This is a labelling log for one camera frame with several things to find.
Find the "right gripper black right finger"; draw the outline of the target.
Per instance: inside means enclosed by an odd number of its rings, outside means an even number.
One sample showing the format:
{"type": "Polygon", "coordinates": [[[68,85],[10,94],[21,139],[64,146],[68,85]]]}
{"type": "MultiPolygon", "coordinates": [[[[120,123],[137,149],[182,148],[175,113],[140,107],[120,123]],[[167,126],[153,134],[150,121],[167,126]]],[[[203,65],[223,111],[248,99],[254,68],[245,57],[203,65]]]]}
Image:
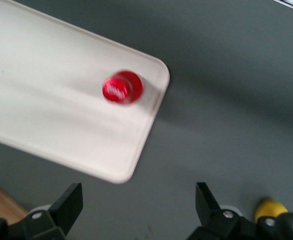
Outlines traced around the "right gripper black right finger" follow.
{"type": "Polygon", "coordinates": [[[198,182],[195,187],[195,208],[201,223],[189,240],[236,240],[240,216],[231,209],[222,209],[209,187],[198,182]]]}

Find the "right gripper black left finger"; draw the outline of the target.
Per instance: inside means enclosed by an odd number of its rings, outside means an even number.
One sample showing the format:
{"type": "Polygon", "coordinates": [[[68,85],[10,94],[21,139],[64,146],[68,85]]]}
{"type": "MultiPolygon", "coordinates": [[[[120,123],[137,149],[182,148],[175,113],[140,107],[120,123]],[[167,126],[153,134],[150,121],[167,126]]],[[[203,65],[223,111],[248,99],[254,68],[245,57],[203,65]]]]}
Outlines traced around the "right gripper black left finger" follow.
{"type": "Polygon", "coordinates": [[[65,240],[83,209],[81,183],[72,183],[49,207],[33,210],[25,218],[27,240],[65,240]]]}

